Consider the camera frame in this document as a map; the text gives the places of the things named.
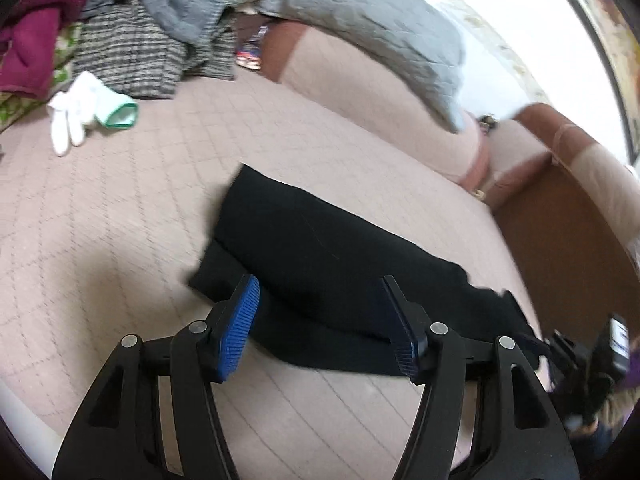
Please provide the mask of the colourful small package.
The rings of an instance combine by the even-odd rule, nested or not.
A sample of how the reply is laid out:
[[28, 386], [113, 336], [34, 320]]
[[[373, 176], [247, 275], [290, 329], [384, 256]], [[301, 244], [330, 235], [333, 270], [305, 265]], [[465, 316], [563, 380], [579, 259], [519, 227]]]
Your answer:
[[259, 72], [262, 69], [262, 44], [268, 30], [268, 24], [243, 27], [238, 30], [238, 43], [235, 47], [237, 66], [252, 72]]

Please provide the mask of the black pants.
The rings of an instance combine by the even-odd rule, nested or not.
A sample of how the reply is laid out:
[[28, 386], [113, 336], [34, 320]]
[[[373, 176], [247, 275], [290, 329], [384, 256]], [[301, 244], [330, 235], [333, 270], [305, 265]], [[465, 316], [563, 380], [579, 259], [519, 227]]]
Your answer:
[[386, 294], [386, 276], [431, 322], [462, 337], [523, 342], [534, 332], [510, 292], [477, 288], [457, 263], [247, 166], [188, 283], [218, 302], [245, 274], [260, 287], [254, 341], [296, 366], [416, 376], [420, 350]]

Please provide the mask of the magenta garment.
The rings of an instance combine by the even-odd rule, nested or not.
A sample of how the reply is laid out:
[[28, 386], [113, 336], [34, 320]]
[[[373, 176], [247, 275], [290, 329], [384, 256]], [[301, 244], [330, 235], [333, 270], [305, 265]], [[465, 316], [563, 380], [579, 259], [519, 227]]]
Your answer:
[[21, 0], [1, 29], [1, 83], [51, 61], [55, 39], [86, 0]]

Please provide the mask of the pink brown headboard cushion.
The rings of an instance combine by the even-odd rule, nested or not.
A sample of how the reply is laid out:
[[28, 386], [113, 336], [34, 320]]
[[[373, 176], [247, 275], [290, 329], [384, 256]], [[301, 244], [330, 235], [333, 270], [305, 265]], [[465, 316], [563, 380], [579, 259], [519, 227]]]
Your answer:
[[634, 260], [639, 258], [639, 174], [555, 108], [534, 103], [491, 131], [481, 190], [496, 210], [555, 165], [573, 176]]

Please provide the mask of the white glove green cuff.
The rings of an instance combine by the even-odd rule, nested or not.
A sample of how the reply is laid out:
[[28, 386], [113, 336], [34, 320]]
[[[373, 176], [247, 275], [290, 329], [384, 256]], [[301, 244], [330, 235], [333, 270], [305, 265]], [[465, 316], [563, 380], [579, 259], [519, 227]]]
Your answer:
[[66, 91], [55, 93], [47, 107], [51, 116], [50, 139], [58, 157], [81, 146], [91, 129], [129, 129], [139, 117], [138, 103], [133, 98], [108, 88], [88, 70], [81, 72]]

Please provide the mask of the green floral fabric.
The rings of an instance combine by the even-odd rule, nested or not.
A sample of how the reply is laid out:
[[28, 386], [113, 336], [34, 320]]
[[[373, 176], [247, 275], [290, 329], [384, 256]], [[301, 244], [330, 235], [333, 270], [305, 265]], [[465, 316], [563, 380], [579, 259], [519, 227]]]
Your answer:
[[2, 131], [42, 105], [72, 81], [74, 55], [78, 48], [81, 27], [82, 25], [76, 22], [58, 33], [50, 62], [29, 70], [20, 70], [17, 74], [12, 74], [10, 82], [2, 82]]

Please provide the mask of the houndstooth tweed garment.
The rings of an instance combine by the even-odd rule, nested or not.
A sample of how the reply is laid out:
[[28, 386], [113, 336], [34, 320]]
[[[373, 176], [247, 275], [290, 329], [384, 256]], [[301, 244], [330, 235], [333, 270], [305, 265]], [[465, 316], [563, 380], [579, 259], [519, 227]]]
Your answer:
[[125, 0], [81, 21], [75, 68], [137, 99], [170, 99], [186, 77], [234, 77], [235, 11], [257, 0], [224, 0], [214, 31], [198, 46], [168, 36], [140, 0]]

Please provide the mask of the small dark trinket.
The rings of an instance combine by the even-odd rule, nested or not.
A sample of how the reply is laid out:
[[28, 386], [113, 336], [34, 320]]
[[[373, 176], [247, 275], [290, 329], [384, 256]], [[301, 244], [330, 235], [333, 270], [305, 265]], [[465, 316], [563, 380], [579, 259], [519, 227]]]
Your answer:
[[482, 116], [479, 120], [478, 123], [480, 124], [480, 126], [487, 130], [490, 131], [492, 129], [495, 129], [498, 125], [498, 122], [495, 120], [495, 118], [493, 118], [491, 115], [484, 115]]

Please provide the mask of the pink quilted bolster pillow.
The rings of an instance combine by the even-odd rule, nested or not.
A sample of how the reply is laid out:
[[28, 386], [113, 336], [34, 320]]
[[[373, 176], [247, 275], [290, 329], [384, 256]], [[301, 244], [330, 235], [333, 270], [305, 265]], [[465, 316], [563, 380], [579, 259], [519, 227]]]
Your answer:
[[476, 119], [450, 133], [385, 66], [347, 41], [293, 21], [269, 25], [262, 76], [379, 136], [472, 192], [487, 177], [489, 148]]

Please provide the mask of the pink quilted bed cover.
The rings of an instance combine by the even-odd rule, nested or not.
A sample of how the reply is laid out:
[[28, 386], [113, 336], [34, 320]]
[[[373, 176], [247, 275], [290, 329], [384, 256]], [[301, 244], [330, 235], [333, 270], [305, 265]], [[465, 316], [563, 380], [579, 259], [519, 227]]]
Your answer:
[[[489, 209], [376, 134], [247, 72], [188, 80], [139, 110], [134, 128], [62, 158], [44, 108], [1, 135], [1, 415], [48, 477], [120, 338], [206, 315], [184, 281], [241, 162], [510, 290], [540, 335]], [[284, 364], [252, 342], [214, 389], [241, 479], [390, 479], [421, 393]]]

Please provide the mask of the grey quilted blanket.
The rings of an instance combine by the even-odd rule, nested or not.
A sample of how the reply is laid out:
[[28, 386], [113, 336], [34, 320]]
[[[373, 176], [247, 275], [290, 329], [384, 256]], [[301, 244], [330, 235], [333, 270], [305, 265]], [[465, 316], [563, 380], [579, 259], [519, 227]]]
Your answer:
[[424, 0], [259, 0], [256, 9], [322, 28], [391, 70], [451, 133], [463, 128], [460, 32]]

